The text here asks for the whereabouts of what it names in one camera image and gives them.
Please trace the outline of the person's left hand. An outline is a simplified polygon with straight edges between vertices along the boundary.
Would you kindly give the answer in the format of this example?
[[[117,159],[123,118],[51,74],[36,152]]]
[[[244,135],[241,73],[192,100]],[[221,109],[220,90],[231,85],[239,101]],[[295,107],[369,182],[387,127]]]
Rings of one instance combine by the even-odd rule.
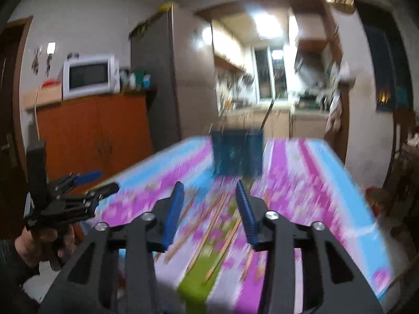
[[[75,251],[75,233],[72,225],[59,237],[55,229],[43,229],[31,232],[23,228],[22,233],[14,240],[16,252],[31,268],[40,262],[56,259],[67,260]]]

